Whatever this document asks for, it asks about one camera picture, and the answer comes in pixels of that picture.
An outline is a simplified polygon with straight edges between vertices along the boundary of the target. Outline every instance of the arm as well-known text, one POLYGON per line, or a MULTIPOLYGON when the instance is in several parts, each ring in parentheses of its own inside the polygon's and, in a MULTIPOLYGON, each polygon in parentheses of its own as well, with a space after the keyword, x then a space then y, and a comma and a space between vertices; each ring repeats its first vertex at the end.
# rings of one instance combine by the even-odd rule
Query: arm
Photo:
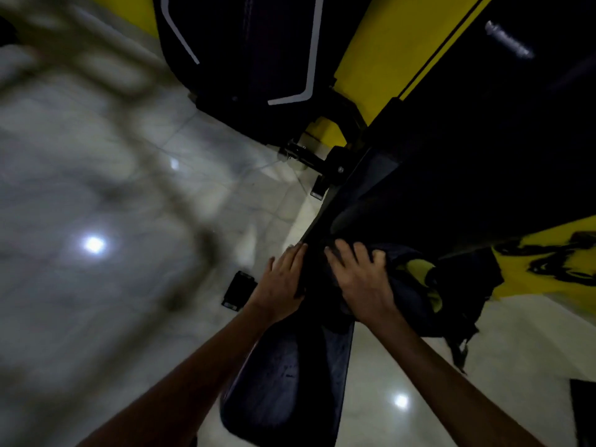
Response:
POLYGON ((292 314, 306 245, 272 257, 244 309, 164 379, 79 447, 188 447, 231 374, 269 326, 292 314))
POLYGON ((409 327, 393 302, 385 253, 362 243, 355 256, 344 240, 336 241, 343 264, 327 248, 347 304, 380 340, 460 447, 536 446, 530 433, 486 398, 409 327))

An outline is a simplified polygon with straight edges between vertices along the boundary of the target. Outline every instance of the person's left hand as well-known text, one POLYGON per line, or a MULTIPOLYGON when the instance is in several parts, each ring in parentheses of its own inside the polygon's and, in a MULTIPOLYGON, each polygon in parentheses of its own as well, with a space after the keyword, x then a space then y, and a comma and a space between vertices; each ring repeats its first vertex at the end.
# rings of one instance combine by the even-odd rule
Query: person's left hand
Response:
POLYGON ((270 258, 263 277, 244 308, 263 310, 272 324, 293 314, 303 300, 303 297, 296 297, 296 291, 307 247, 298 243, 287 248, 275 266, 275 258, 270 258))

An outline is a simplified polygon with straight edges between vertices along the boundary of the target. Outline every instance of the marble floor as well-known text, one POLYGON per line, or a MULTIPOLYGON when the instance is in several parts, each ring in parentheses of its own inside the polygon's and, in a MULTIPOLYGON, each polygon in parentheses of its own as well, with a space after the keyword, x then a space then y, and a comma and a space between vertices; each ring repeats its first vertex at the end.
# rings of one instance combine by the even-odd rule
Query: marble floor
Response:
MULTIPOLYGON (((140 58, 92 51, 80 72, 8 90, 40 57, 0 49, 3 446, 74 445, 146 391, 233 318, 234 273, 258 275, 320 207, 314 172, 198 112, 159 60, 113 40, 140 58), (131 104, 130 88, 150 90, 131 104)), ((469 379, 547 446, 574 445, 568 379, 596 380, 593 326, 520 296, 489 302, 479 328, 469 379)), ((198 436, 249 445, 215 409, 198 436)), ((361 325, 337 445, 454 445, 361 325)))

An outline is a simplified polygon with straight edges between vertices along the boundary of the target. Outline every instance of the person's right hand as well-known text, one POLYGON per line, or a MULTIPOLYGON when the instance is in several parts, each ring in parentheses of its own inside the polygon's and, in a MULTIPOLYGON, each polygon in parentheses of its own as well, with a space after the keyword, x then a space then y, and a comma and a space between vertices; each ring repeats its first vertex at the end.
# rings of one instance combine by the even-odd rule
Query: person's right hand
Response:
POLYGON ((397 312, 385 270, 385 253, 374 250, 371 262, 367 248, 362 243, 354 243, 356 256, 344 240, 336 240, 335 243, 343 264, 331 249, 325 248, 325 255, 354 316, 370 326, 384 316, 397 312))

